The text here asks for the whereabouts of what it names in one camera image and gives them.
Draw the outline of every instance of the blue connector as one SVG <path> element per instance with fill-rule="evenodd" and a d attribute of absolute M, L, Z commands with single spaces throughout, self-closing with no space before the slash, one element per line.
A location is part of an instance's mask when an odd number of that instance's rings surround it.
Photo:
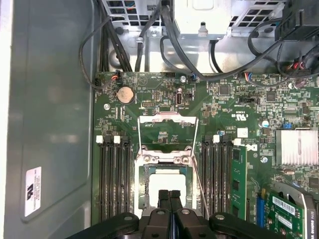
<path fill-rule="evenodd" d="M 265 200 L 263 200 L 261 197 L 257 198 L 257 203 L 256 203 L 256 224 L 263 228 L 265 226 Z"/>
<path fill-rule="evenodd" d="M 286 129 L 292 128 L 291 123 L 285 123 L 284 128 L 286 128 Z"/>

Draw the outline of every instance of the sticker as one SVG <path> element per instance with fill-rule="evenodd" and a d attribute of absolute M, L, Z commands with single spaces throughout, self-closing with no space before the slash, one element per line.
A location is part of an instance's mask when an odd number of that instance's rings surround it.
<path fill-rule="evenodd" d="M 286 227 L 293 229 L 293 224 L 280 215 L 278 215 L 278 221 L 281 222 L 282 224 L 284 224 Z"/>
<path fill-rule="evenodd" d="M 285 211 L 289 212 L 292 215 L 295 215 L 295 213 L 296 213 L 296 210 L 294 207 L 290 206 L 289 204 L 283 202 L 282 200 L 280 200 L 278 198 L 273 197 L 273 204 L 284 209 Z"/>
<path fill-rule="evenodd" d="M 24 216 L 38 210 L 41 206 L 41 167 L 30 169 L 25 175 Z"/>
<path fill-rule="evenodd" d="M 248 128 L 238 128 L 237 138 L 248 138 Z"/>

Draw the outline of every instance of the screw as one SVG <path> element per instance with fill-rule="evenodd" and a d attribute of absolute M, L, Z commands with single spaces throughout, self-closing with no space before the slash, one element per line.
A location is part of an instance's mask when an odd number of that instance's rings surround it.
<path fill-rule="evenodd" d="M 181 210 L 181 213 L 187 215 L 187 214 L 190 214 L 190 211 L 187 209 L 183 209 L 183 210 Z"/>
<path fill-rule="evenodd" d="M 152 35 L 152 36 L 157 36 L 157 35 L 158 35 L 158 32 L 157 32 L 157 31 L 151 31 L 151 35 Z"/>
<path fill-rule="evenodd" d="M 216 215 L 215 218 L 217 218 L 218 220 L 224 220 L 225 217 L 223 215 Z"/>
<path fill-rule="evenodd" d="M 188 162 L 189 162 L 189 160 L 188 160 L 188 158 L 187 158 L 187 157 L 183 157 L 183 158 L 181 159 L 181 162 L 182 162 L 182 163 L 188 163 Z"/>
<path fill-rule="evenodd" d="M 145 162 L 149 162 L 150 160 L 151 160 L 150 157 L 148 157 L 148 156 L 145 156 L 145 157 L 144 157 L 144 161 L 145 161 Z"/>
<path fill-rule="evenodd" d="M 268 158 L 263 157 L 260 161 L 261 161 L 262 163 L 267 163 L 267 162 L 268 162 Z"/>
<path fill-rule="evenodd" d="M 111 108 L 111 106 L 110 106 L 109 104 L 104 104 L 103 108 L 104 108 L 106 111 L 108 111 L 108 110 Z"/>
<path fill-rule="evenodd" d="M 182 83 L 185 83 L 185 82 L 186 82 L 186 76 L 181 76 L 179 80 L 180 80 Z"/>

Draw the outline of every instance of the ram slot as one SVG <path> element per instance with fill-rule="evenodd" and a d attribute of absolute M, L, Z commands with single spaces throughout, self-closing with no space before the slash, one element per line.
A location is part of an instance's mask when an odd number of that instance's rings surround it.
<path fill-rule="evenodd" d="M 221 145 L 215 143 L 213 146 L 213 197 L 214 197 L 214 213 L 221 212 L 221 194 L 220 194 L 220 158 L 221 158 Z"/>
<path fill-rule="evenodd" d="M 104 188 L 104 194 L 102 195 L 102 201 L 104 204 L 104 220 L 111 218 L 113 216 L 112 211 L 112 199 L 113 199 L 113 151 L 114 146 L 111 142 L 111 137 L 105 137 L 105 150 L 103 158 L 103 168 L 101 177 L 104 178 L 101 187 Z"/>
<path fill-rule="evenodd" d="M 212 162 L 212 143 L 210 138 L 205 138 L 202 143 L 202 159 L 201 159 L 201 183 L 205 195 L 205 200 L 207 202 L 208 211 L 212 214 L 212 179 L 211 179 L 211 162 Z M 206 216 L 206 210 L 203 208 L 202 199 L 202 213 L 204 217 Z"/>
<path fill-rule="evenodd" d="M 120 143 L 114 144 L 114 188 L 113 212 L 115 215 L 121 213 L 121 180 L 122 180 L 122 146 Z"/>
<path fill-rule="evenodd" d="M 100 221 L 104 221 L 105 218 L 105 143 L 100 145 Z"/>
<path fill-rule="evenodd" d="M 122 212 L 130 212 L 131 195 L 131 145 L 128 137 L 122 139 Z"/>
<path fill-rule="evenodd" d="M 222 145 L 221 157 L 221 183 L 222 186 L 222 212 L 228 213 L 230 210 L 230 163 L 232 159 L 232 145 L 225 142 Z"/>

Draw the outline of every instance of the white label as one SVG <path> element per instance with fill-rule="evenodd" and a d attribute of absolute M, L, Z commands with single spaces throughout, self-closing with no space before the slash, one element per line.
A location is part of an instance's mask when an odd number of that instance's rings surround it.
<path fill-rule="evenodd" d="M 38 210 L 41 206 L 41 167 L 30 169 L 25 175 L 24 216 Z"/>
<path fill-rule="evenodd" d="M 248 115 L 245 114 L 232 114 L 231 116 L 236 118 L 237 121 L 246 121 L 248 117 Z"/>
<path fill-rule="evenodd" d="M 258 150 L 258 146 L 256 144 L 252 144 L 252 145 L 247 144 L 246 148 L 247 148 L 247 151 L 250 151 L 250 150 L 251 151 L 257 151 Z"/>
<path fill-rule="evenodd" d="M 286 227 L 289 227 L 290 229 L 293 228 L 293 224 L 280 215 L 278 215 L 278 221 L 281 222 L 282 224 L 284 224 Z"/>
<path fill-rule="evenodd" d="M 292 215 L 295 215 L 295 208 L 290 206 L 289 204 L 283 202 L 282 200 L 273 197 L 273 204 L 277 205 L 278 207 L 284 209 L 285 211 L 289 212 Z"/>
<path fill-rule="evenodd" d="M 248 128 L 238 128 L 237 138 L 248 138 Z"/>

